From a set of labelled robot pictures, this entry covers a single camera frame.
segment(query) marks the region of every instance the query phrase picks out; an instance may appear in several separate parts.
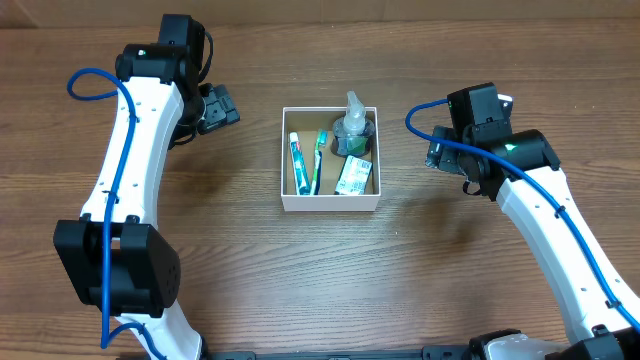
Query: green toothbrush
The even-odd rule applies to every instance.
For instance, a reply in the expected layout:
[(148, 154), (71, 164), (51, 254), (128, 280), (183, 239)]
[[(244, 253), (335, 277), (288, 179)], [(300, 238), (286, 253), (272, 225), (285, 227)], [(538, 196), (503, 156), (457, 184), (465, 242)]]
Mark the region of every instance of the green toothbrush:
[(327, 131), (318, 130), (318, 138), (316, 139), (316, 150), (314, 152), (315, 162), (313, 166), (313, 180), (311, 181), (311, 194), (318, 195), (320, 192), (320, 173), (322, 171), (322, 152), (321, 147), (327, 145)]

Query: bottle pump head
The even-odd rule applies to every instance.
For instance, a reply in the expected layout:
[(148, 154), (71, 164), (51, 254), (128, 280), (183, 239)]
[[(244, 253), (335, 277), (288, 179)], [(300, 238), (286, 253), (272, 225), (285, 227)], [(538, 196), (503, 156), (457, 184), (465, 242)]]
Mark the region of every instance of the bottle pump head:
[(366, 125), (366, 110), (353, 91), (347, 92), (347, 113), (344, 116), (344, 131), (349, 135), (360, 135)]

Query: clear plastic bottle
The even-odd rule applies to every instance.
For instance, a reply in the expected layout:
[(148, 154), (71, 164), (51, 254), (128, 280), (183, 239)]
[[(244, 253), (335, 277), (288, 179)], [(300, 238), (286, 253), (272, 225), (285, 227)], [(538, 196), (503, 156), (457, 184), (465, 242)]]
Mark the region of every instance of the clear plastic bottle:
[(367, 110), (353, 91), (347, 92), (347, 113), (333, 123), (331, 152), (338, 156), (360, 157), (371, 150), (371, 136), (376, 127), (366, 118)]

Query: wooden table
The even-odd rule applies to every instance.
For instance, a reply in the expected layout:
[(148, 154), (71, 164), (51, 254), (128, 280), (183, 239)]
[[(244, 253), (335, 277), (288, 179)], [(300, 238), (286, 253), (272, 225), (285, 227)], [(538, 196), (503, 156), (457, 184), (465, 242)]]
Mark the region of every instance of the wooden table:
[[(594, 234), (640, 290), (640, 20), (210, 30), (208, 80), (226, 84), (242, 120), (169, 153), (158, 212), (182, 261), (181, 306), (213, 350), (419, 348), (507, 327), (566, 341), (514, 225), (495, 203), (462, 194), (462, 178), (425, 168), (427, 144), (404, 127), (414, 105), (486, 81), (515, 97), (515, 131), (547, 136)], [(2, 359), (141, 351), (129, 334), (100, 350), (99, 312), (78, 300), (52, 233), (87, 200), (116, 106), (72, 100), (67, 79), (112, 70), (127, 43), (157, 32), (0, 31)], [(78, 87), (111, 89), (98, 79)], [(285, 214), (282, 107), (343, 105), (351, 89), (379, 110), (378, 210)], [(450, 117), (439, 108), (415, 123), (430, 131)]]

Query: cardboard box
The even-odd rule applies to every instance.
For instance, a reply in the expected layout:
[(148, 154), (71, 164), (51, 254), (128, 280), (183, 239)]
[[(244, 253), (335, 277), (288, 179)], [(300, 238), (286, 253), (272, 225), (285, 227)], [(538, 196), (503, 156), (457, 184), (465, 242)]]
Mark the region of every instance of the cardboard box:
[[(282, 109), (282, 173), (280, 196), (284, 211), (374, 211), (380, 200), (380, 147), (378, 142), (378, 112), (367, 107), (367, 118), (376, 126), (371, 139), (371, 151), (361, 157), (373, 163), (364, 195), (334, 195), (345, 158), (331, 152), (333, 123), (344, 116), (346, 107), (286, 107)], [(297, 132), (309, 181), (313, 178), (314, 149), (318, 130), (327, 130), (327, 146), (322, 151), (322, 177), (318, 195), (296, 195), (293, 178), (289, 133)]]

